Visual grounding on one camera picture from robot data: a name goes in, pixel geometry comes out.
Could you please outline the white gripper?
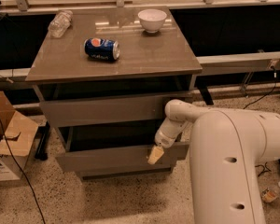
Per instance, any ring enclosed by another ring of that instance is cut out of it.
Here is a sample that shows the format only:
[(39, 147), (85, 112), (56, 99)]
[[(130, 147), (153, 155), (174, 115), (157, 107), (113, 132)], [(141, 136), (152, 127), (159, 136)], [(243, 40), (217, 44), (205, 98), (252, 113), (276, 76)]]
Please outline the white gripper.
[(154, 141), (156, 146), (151, 149), (147, 162), (151, 165), (155, 164), (163, 156), (163, 149), (171, 147), (187, 125), (187, 121), (166, 118), (155, 134)]

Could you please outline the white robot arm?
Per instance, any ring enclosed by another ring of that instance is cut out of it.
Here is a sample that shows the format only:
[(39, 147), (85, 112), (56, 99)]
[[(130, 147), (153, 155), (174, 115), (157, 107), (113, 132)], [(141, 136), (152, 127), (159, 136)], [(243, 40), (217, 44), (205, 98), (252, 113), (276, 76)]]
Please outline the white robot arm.
[(280, 115), (180, 100), (168, 102), (165, 115), (147, 162), (156, 163), (192, 125), (189, 167), (195, 224), (266, 224), (255, 166), (280, 159)]

